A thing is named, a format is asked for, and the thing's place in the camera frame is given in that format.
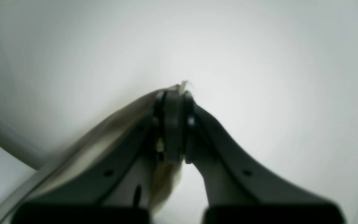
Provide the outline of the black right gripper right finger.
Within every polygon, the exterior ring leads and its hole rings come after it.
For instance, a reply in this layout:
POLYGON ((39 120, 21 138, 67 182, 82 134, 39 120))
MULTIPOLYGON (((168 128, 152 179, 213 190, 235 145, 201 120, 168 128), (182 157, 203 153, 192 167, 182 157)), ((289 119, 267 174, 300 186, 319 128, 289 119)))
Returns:
POLYGON ((247 154, 184 93, 184 155, 203 177, 204 224, 344 224, 332 201, 281 178, 247 154))

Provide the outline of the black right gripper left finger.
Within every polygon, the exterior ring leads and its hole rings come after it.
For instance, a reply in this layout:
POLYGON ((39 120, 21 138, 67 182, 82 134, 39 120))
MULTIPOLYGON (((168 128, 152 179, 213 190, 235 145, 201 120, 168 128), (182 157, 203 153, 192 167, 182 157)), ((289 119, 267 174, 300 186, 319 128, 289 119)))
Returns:
POLYGON ((159 91, 151 108, 97 163, 67 183, 23 203, 13 224, 150 224, 153 175, 179 162, 182 97, 159 91))

